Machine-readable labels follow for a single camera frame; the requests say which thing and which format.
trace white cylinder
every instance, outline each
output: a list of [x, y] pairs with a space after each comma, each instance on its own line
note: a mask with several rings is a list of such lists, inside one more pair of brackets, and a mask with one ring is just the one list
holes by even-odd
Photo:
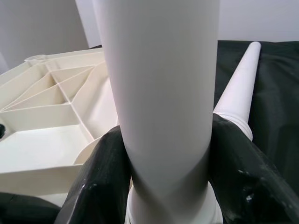
[[214, 109], [214, 113], [235, 123], [250, 140], [248, 119], [260, 50], [259, 42], [249, 45]]
[[196, 218], [211, 223], [197, 215], [207, 196], [219, 1], [96, 3], [134, 170], [131, 222], [189, 224]]

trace white pipe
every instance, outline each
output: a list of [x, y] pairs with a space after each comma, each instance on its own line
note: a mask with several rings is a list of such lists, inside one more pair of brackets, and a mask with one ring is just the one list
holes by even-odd
[[260, 50], [259, 42], [249, 45], [214, 109], [214, 113], [235, 123], [250, 140], [248, 119]]
[[100, 33], [132, 163], [132, 224], [221, 222], [207, 187], [218, 0], [98, 0]]

